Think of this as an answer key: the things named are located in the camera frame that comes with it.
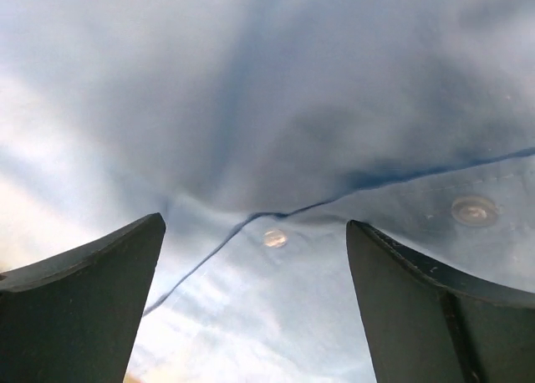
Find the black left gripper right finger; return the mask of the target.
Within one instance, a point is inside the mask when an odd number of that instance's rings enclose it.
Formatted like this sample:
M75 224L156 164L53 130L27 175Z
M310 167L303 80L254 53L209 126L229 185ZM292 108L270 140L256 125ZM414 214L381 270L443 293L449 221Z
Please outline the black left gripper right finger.
M534 382L534 295L350 221L346 245L378 382Z

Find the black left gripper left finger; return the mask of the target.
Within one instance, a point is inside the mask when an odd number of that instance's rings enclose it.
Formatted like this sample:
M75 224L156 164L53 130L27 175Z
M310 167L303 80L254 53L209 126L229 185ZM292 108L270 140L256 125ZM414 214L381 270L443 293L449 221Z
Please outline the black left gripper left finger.
M121 382L166 224L150 214L1 274L3 382Z

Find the light blue shirt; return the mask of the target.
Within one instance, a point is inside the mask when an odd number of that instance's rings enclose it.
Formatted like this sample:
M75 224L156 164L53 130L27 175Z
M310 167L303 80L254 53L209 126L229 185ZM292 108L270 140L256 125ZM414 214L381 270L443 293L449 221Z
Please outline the light blue shirt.
M534 288L534 0L1 0L1 267L158 212L129 372L372 382L359 220Z

